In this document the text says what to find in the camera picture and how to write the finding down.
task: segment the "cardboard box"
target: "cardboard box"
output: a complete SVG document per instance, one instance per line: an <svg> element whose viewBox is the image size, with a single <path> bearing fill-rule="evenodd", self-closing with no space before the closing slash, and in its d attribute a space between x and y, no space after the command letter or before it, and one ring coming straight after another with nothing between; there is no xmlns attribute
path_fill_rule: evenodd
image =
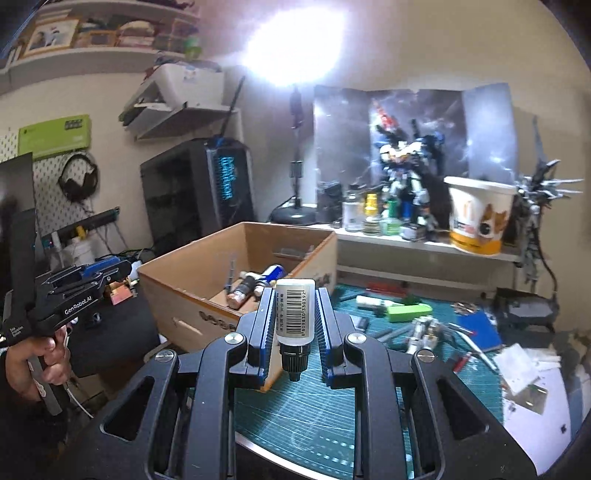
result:
<svg viewBox="0 0 591 480"><path fill-rule="evenodd" d="M280 264L289 272L288 277L312 278L317 288L332 292L336 244L336 234L328 230L239 223L156 258L142 265L138 273L160 333L194 352L234 331L240 317L258 307L253 299L238 312L226 306L222 290L232 258L236 279L242 270L261 273L269 265ZM275 255L285 248L308 254L304 260ZM264 391L280 373L281 358L274 340Z"/></svg>

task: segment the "human hand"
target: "human hand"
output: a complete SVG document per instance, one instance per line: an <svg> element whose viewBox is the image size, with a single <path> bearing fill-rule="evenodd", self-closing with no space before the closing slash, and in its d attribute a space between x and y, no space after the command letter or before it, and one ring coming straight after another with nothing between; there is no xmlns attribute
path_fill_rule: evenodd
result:
<svg viewBox="0 0 591 480"><path fill-rule="evenodd" d="M22 398L40 401L41 397L27 359L31 356L42 356L47 364L43 371L43 380L53 385L63 385L70 378L70 351L65 346L66 327L56 332L56 338L28 338L9 347L6 353L6 378L8 384Z"/></svg>

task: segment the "green bottle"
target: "green bottle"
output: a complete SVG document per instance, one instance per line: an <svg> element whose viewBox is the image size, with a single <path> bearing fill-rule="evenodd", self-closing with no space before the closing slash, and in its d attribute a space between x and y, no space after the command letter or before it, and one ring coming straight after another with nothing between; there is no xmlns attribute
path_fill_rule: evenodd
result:
<svg viewBox="0 0 591 480"><path fill-rule="evenodd" d="M400 234L402 222L396 218L398 203L396 200L388 201L388 217L381 221L382 235L392 236Z"/></svg>

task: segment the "white paper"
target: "white paper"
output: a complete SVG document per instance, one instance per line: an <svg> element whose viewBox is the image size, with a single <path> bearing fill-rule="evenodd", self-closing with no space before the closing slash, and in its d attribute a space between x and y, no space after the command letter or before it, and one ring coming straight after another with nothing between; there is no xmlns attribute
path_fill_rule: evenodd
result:
<svg viewBox="0 0 591 480"><path fill-rule="evenodd" d="M518 343L505 348L494 360L513 395L539 378L533 361Z"/></svg>

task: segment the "green block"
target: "green block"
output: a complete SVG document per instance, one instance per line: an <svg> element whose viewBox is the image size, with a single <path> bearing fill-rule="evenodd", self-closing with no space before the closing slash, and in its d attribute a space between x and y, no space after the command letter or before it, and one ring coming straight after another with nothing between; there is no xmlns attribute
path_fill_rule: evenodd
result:
<svg viewBox="0 0 591 480"><path fill-rule="evenodd" d="M410 322L417 317L431 315L433 309L426 303L419 303L418 305L400 305L387 308L388 321L396 322Z"/></svg>
<svg viewBox="0 0 591 480"><path fill-rule="evenodd" d="M90 117L67 116L18 131L18 154L32 152L33 160L53 157L90 146Z"/></svg>

